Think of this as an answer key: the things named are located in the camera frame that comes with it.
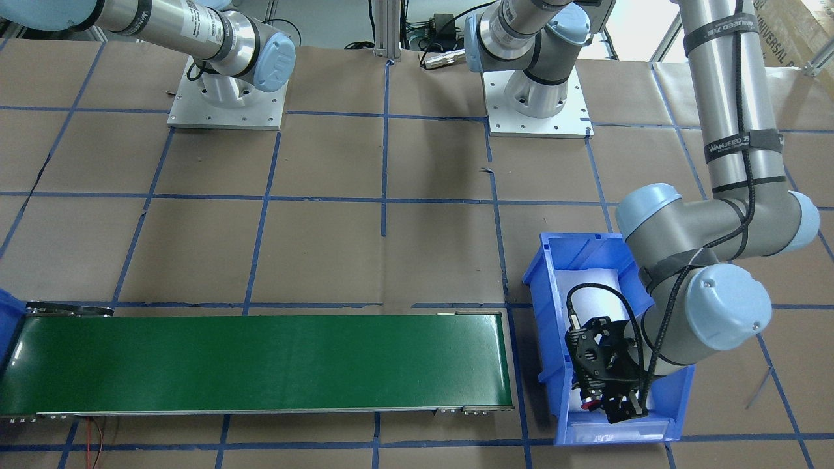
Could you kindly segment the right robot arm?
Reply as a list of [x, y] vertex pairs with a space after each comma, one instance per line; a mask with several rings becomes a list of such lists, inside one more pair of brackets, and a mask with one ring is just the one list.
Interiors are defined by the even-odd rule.
[[276, 27], [230, 7], [229, 1], [3, 1], [2, 16], [40, 31], [101, 27], [206, 63], [263, 92], [288, 83], [295, 44]]

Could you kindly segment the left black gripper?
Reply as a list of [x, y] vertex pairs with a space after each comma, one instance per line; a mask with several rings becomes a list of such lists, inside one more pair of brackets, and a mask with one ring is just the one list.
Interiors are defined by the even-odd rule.
[[601, 401], [596, 405], [605, 414], [608, 424], [617, 424], [629, 419], [646, 418], [649, 409], [638, 395], [640, 383], [638, 381], [607, 381]]

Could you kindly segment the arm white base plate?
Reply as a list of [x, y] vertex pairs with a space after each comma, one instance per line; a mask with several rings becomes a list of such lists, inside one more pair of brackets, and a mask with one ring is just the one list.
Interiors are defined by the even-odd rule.
[[238, 78], [205, 72], [196, 81], [186, 74], [175, 93], [167, 119], [171, 128], [188, 130], [280, 130], [288, 85], [263, 92]]
[[521, 70], [482, 78], [491, 135], [584, 139], [595, 133], [576, 68], [557, 85], [534, 82]]

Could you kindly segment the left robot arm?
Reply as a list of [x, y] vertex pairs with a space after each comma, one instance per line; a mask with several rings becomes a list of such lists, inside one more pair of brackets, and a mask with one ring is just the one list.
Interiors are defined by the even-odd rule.
[[680, 1], [712, 199], [670, 184], [629, 193], [616, 210], [653, 305], [637, 315], [622, 292], [582, 283], [565, 294], [565, 342], [582, 409], [617, 424], [648, 414], [650, 386], [762, 332], [769, 294], [736, 259], [801, 249], [816, 205], [789, 190], [751, 1]]

